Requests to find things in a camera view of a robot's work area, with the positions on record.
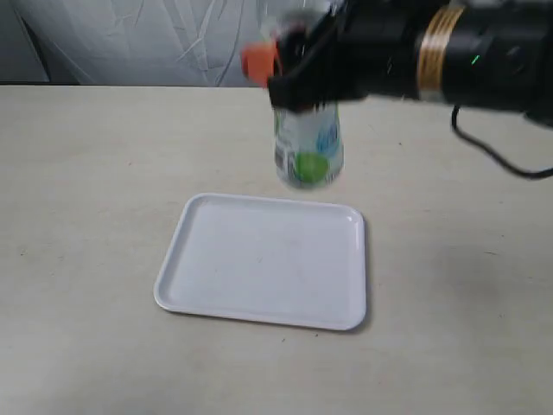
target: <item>bottle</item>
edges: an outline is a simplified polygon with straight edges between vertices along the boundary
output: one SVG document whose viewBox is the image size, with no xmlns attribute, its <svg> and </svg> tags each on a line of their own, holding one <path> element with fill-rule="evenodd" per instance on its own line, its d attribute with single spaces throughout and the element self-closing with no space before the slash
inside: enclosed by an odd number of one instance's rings
<svg viewBox="0 0 553 415">
<path fill-rule="evenodd" d="M 298 24 L 309 31 L 337 0 L 257 0 L 262 37 L 276 39 Z M 275 163 L 278 176 L 294 188 L 325 186 L 340 174 L 344 147 L 338 106 L 294 113 L 275 109 Z"/>
</svg>

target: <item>table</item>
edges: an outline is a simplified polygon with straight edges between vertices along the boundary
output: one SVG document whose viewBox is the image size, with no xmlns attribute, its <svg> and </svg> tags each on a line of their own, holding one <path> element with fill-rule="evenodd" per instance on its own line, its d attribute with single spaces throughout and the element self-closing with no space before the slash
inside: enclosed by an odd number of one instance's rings
<svg viewBox="0 0 553 415">
<path fill-rule="evenodd" d="M 549 414 L 553 180 L 506 175 L 447 107 L 343 105 L 346 168 L 284 187 L 254 89 L 0 88 L 0 413 Z M 461 125 L 529 166 L 553 135 Z M 152 287 L 199 192 L 329 201 L 370 224 L 371 312 L 336 334 L 169 314 Z"/>
</svg>

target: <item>white tray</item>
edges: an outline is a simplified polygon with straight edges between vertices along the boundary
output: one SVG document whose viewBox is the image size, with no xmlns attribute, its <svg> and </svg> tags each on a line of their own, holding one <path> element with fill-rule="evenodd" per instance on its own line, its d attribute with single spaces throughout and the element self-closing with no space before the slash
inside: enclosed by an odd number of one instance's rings
<svg viewBox="0 0 553 415">
<path fill-rule="evenodd" d="M 165 310 L 348 330 L 365 318 L 365 226 L 356 210 L 196 195 L 154 287 Z"/>
</svg>

